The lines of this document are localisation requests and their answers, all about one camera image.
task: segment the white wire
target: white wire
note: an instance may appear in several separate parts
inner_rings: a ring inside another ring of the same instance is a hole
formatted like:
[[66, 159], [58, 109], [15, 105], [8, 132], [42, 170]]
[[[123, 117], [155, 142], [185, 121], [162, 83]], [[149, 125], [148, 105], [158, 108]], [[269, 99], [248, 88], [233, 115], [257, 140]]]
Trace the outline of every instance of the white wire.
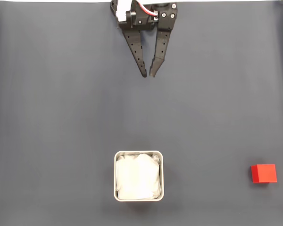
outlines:
[[148, 10], [143, 4], [141, 4], [141, 3], [139, 2], [139, 0], [136, 0], [136, 1], [137, 1], [138, 4], [140, 5], [141, 9], [142, 9], [143, 11], [145, 11], [145, 13], [147, 13], [147, 14], [149, 14], [149, 15], [151, 15], [151, 16], [157, 16], [157, 15], [158, 15], [158, 13], [154, 13], [154, 12]]

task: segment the crumpled white paper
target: crumpled white paper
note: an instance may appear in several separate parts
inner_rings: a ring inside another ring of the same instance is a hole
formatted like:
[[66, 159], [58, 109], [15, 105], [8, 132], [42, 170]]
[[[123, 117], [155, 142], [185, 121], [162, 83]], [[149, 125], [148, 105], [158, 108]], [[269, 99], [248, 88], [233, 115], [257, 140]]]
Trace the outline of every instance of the crumpled white paper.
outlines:
[[156, 199], [160, 196], [159, 157], [120, 156], [116, 163], [119, 199]]

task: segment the red wire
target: red wire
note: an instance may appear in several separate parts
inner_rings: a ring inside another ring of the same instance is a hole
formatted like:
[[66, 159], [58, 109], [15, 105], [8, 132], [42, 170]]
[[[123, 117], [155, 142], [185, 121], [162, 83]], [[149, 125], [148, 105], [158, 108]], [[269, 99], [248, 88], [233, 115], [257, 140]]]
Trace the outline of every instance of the red wire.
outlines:
[[138, 2], [138, 4], [140, 5], [141, 9], [148, 15], [150, 16], [157, 16], [156, 13], [151, 12], [150, 10], [148, 10], [143, 4], [141, 4], [140, 2]]

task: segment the red cube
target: red cube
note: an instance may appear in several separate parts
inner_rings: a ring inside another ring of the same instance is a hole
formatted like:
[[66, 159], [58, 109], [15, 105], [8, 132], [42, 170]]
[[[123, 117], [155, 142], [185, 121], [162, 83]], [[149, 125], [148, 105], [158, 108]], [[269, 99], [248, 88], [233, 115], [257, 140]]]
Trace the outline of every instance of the red cube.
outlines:
[[275, 164], [257, 164], [251, 166], [253, 183], [276, 183]]

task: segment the gray tablecloth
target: gray tablecloth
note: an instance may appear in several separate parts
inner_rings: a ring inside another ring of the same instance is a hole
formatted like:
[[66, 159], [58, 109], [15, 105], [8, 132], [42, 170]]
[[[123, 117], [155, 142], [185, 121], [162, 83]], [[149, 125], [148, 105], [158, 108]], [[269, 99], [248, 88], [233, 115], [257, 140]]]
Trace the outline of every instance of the gray tablecloth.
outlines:
[[[283, 4], [178, 8], [145, 79], [109, 3], [0, 2], [0, 226], [283, 226]], [[162, 152], [161, 202], [114, 199], [119, 150]]]

